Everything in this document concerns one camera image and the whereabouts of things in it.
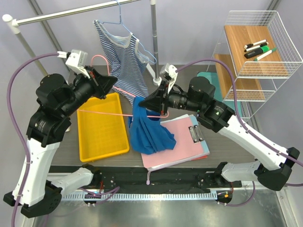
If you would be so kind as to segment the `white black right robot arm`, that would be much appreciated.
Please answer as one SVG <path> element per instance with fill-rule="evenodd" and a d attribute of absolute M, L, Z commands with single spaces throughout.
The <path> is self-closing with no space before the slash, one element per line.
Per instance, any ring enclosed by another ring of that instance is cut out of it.
<path fill-rule="evenodd" d="M 159 114 L 166 114 L 168 108 L 196 112 L 202 126 L 231 139 L 256 158 L 254 162 L 242 164 L 221 162 L 214 174 L 216 185 L 254 181 L 273 191 L 281 190 L 292 173 L 299 150 L 270 141 L 237 117 L 232 108 L 216 100 L 214 94 L 215 86 L 204 77 L 192 78 L 187 92 L 175 91 L 162 81 L 139 106 Z"/>

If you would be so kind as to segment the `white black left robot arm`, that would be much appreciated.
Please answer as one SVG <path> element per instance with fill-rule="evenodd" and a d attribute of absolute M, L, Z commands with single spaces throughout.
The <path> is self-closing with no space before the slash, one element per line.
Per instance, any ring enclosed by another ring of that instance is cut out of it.
<path fill-rule="evenodd" d="M 27 218 L 52 213 L 62 197 L 76 189 L 83 186 L 95 189 L 100 185 L 100 170 L 90 164 L 82 165 L 62 179 L 47 180 L 54 154 L 71 125 L 70 116 L 92 96 L 105 99 L 117 82 L 116 77 L 103 76 L 93 67 L 86 66 L 84 70 L 89 75 L 78 74 L 71 84 L 60 74 L 48 75 L 36 90 L 40 106 L 29 121 L 26 148 L 30 160 L 22 168 L 24 174 L 26 166 L 30 166 L 27 180 L 22 192 L 19 182 L 3 198 L 10 206 L 21 206 L 21 213 Z"/>

